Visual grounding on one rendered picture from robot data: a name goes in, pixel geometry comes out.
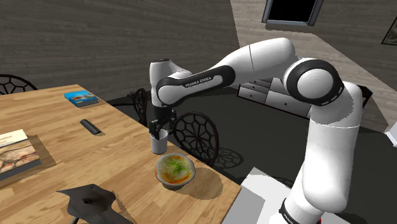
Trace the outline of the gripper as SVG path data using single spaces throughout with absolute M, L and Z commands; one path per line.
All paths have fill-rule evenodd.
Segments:
M 170 107 L 154 107 L 155 119 L 149 123 L 149 132 L 155 139 L 160 139 L 162 125 L 175 122 L 177 119 L 176 111 Z

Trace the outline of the grey cup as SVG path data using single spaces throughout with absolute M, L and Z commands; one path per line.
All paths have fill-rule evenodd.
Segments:
M 163 154 L 167 151 L 167 140 L 168 132 L 161 129 L 159 132 L 159 139 L 156 139 L 153 134 L 150 134 L 151 138 L 151 151 L 157 155 Z

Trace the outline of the black lattice-back chair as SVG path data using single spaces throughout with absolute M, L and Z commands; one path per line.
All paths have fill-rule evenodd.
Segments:
M 199 112 L 181 115 L 172 128 L 180 148 L 212 167 L 219 153 L 219 134 L 214 122 Z
M 24 78 L 12 74 L 0 74 L 0 95 L 37 90 L 37 87 Z
M 132 104 L 134 109 L 139 117 L 139 123 L 143 126 L 147 126 L 147 103 L 148 103 L 148 96 L 143 88 L 139 88 L 136 91 L 131 91 L 128 95 L 132 99 Z

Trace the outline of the wooden table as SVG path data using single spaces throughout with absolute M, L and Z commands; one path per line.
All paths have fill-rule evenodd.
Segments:
M 23 129 L 42 164 L 0 182 L 0 224 L 69 224 L 69 197 L 58 190 L 96 184 L 114 192 L 113 207 L 137 224 L 221 224 L 240 186 L 204 163 L 178 191 L 155 177 L 146 127 L 100 102 L 77 108 L 65 97 L 79 85 L 0 96 L 0 134 Z M 101 133 L 91 134 L 87 119 Z

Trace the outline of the bowl of noodle soup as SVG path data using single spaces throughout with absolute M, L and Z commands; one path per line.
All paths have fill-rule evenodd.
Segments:
M 162 155 L 155 165 L 155 176 L 168 190 L 180 190 L 195 177 L 195 166 L 185 155 Z

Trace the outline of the black remote control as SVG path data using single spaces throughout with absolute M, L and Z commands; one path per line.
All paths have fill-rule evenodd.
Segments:
M 94 124 L 89 122 L 87 119 L 82 119 L 80 123 L 93 135 L 101 133 L 101 131 Z

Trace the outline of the blue book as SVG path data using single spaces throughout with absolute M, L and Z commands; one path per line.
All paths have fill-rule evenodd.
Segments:
M 98 98 L 94 94 L 91 94 L 86 90 L 65 93 L 64 97 L 69 102 L 74 104 L 77 108 L 81 108 L 83 106 L 88 106 L 91 104 L 96 104 L 99 102 Z

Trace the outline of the dark grey angular object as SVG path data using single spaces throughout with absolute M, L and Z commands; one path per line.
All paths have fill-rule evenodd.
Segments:
M 112 208 L 115 194 L 95 184 L 57 192 L 69 196 L 67 212 L 73 217 L 70 224 L 78 224 L 79 220 L 88 224 L 133 224 Z

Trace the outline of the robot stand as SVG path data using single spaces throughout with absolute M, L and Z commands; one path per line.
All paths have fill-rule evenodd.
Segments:
M 289 195 L 293 182 L 272 177 L 257 168 L 241 183 L 241 190 L 221 224 L 269 224 L 282 201 Z

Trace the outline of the white chest of drawers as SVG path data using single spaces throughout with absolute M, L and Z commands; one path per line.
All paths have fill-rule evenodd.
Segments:
M 238 96 L 296 116 L 310 118 L 311 105 L 290 96 L 278 78 L 240 84 Z

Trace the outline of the large picture book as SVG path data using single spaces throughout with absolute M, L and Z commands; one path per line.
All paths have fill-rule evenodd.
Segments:
M 0 181 L 41 165 L 23 129 L 0 134 Z

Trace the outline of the grey-framed window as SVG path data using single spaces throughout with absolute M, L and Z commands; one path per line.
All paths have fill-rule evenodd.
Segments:
M 314 26 L 324 0 L 267 0 L 265 24 Z

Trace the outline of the framed wall picture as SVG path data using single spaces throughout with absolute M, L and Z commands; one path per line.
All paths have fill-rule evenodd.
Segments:
M 383 38 L 381 44 L 397 46 L 397 16 L 393 20 L 389 30 L 387 31 L 386 35 Z

